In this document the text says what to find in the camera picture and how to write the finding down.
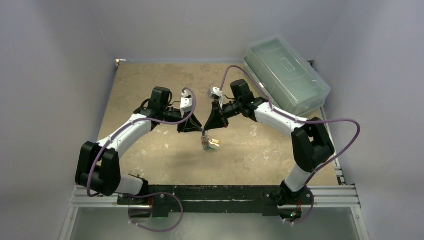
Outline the metal keyring holder with keys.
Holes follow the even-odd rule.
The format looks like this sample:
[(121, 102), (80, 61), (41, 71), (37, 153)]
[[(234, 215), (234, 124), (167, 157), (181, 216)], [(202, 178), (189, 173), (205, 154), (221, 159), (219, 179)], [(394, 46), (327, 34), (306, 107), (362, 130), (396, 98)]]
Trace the metal keyring holder with keys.
[(214, 151), (214, 150), (216, 150), (217, 148), (220, 148), (220, 147), (221, 147), (221, 144), (220, 144), (220, 147), (217, 147), (217, 146), (215, 146), (215, 145), (210, 144), (210, 140), (211, 140), (211, 139), (213, 139), (213, 138), (211, 138), (211, 137), (208, 135), (208, 132), (207, 132), (206, 130), (203, 130), (203, 131), (201, 132), (201, 145), (202, 145), (202, 148), (203, 148), (205, 151)]

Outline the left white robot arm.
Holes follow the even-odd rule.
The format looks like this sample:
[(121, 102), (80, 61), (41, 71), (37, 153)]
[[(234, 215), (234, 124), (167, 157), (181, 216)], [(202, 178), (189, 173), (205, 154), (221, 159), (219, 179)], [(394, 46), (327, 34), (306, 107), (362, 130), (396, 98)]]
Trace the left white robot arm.
[(138, 205), (148, 201), (149, 182), (139, 176), (122, 174), (120, 158), (160, 124), (176, 125), (179, 133), (202, 131), (194, 115), (197, 106), (194, 91), (189, 87), (182, 89), (179, 108), (172, 107), (172, 99), (170, 89), (156, 86), (150, 98), (121, 127), (97, 142), (87, 141), (82, 145), (75, 183), (86, 188), (88, 197), (123, 194)]

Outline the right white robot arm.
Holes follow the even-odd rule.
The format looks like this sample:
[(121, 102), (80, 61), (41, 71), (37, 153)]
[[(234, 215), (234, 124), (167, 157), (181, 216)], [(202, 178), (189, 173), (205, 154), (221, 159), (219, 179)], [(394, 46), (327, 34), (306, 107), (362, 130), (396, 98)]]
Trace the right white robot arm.
[(243, 115), (287, 134), (292, 142), (295, 165), (280, 185), (279, 199), (282, 203), (294, 203), (300, 198), (312, 173), (335, 153), (325, 125), (320, 118), (309, 120), (271, 107), (264, 97), (255, 97), (243, 79), (232, 82), (230, 88), (233, 99), (228, 103), (223, 103), (223, 93), (219, 88), (208, 90), (208, 97), (212, 100), (211, 113), (204, 130), (227, 128), (229, 118)]

